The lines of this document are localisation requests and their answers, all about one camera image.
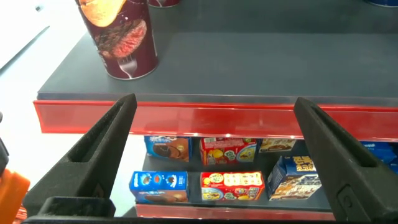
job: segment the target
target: red can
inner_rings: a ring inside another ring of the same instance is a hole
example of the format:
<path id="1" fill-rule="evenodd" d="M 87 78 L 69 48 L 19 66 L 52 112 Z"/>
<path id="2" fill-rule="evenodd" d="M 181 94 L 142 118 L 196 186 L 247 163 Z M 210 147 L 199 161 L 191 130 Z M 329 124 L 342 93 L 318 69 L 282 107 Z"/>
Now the red can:
<path id="1" fill-rule="evenodd" d="M 108 74 L 131 80 L 157 66 L 146 0 L 76 0 Z"/>
<path id="2" fill-rule="evenodd" d="M 154 7 L 172 7 L 180 3 L 180 0 L 148 0 L 148 3 Z"/>

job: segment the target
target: red shelf edge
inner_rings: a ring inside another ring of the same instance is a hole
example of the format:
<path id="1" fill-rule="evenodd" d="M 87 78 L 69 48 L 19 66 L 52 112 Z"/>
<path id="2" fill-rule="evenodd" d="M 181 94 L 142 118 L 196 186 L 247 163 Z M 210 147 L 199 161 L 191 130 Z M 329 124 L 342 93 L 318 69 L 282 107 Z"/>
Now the red shelf edge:
<path id="1" fill-rule="evenodd" d="M 330 212 L 137 204 L 138 217 L 228 220 L 331 220 Z"/>
<path id="2" fill-rule="evenodd" d="M 36 100 L 43 133 L 86 133 L 113 101 Z M 320 105 L 354 137 L 398 141 L 398 108 Z M 293 105 L 138 102 L 133 134 L 302 138 Z"/>

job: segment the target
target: packaged food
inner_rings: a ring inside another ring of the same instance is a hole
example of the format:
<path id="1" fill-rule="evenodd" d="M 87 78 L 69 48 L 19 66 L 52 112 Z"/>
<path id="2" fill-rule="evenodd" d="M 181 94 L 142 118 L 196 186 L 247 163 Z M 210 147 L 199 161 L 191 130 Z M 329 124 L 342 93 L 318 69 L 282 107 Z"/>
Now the packaged food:
<path id="1" fill-rule="evenodd" d="M 202 200 L 257 200 L 265 188 L 261 171 L 202 172 Z"/>
<path id="2" fill-rule="evenodd" d="M 257 141 L 250 138 L 202 138 L 200 141 L 204 165 L 252 162 L 256 149 Z"/>
<path id="3" fill-rule="evenodd" d="M 293 149 L 295 139 L 263 139 L 259 152 L 288 151 Z"/>
<path id="4" fill-rule="evenodd" d="M 281 156 L 267 179 L 267 194 L 269 200 L 308 199 L 321 186 L 309 156 Z"/>
<path id="5" fill-rule="evenodd" d="M 388 142 L 361 142 L 373 155 L 379 158 L 383 163 L 389 164 L 397 155 L 392 150 Z"/>
<path id="6" fill-rule="evenodd" d="M 191 158 L 190 137 L 144 136 L 147 153 L 151 156 L 178 159 L 188 162 Z"/>
<path id="7" fill-rule="evenodd" d="M 188 201 L 187 172 L 135 171 L 130 191 L 137 202 L 174 203 Z"/>
<path id="8" fill-rule="evenodd" d="M 111 77 L 132 80 L 156 68 L 147 0 L 75 1 Z"/>

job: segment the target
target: orange object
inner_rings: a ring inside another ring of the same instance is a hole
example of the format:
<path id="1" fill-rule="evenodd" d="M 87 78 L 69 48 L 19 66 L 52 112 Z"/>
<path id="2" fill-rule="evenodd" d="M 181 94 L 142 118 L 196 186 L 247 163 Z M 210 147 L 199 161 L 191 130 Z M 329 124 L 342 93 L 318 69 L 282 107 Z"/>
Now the orange object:
<path id="1" fill-rule="evenodd" d="M 0 182 L 0 224 L 13 223 L 29 185 L 25 177 L 4 170 Z"/>

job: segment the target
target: lower shelf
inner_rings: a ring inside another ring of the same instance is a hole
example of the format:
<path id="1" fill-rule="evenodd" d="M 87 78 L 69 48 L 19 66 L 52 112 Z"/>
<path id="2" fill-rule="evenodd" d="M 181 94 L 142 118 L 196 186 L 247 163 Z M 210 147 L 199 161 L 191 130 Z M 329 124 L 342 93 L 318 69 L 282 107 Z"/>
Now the lower shelf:
<path id="1" fill-rule="evenodd" d="M 199 218 L 224 220 L 335 220 L 330 212 L 264 210 L 251 208 L 209 208 L 169 205 L 136 205 L 138 217 Z"/>
<path id="2" fill-rule="evenodd" d="M 189 202 L 178 204 L 139 204 L 137 214 L 142 217 L 181 218 L 243 218 L 251 219 L 306 219 L 332 220 L 333 215 L 323 189 L 317 190 L 307 200 L 268 201 L 265 192 L 256 201 L 215 201 L 203 202 L 200 190 L 202 171 L 245 171 L 260 170 L 264 178 L 271 172 L 279 156 L 308 154 L 304 141 L 297 141 L 290 152 L 268 152 L 256 155 L 255 162 L 237 165 L 203 166 L 200 160 L 198 139 L 193 140 L 193 154 L 190 162 L 169 161 L 146 156 L 142 170 L 186 170 L 188 171 Z"/>

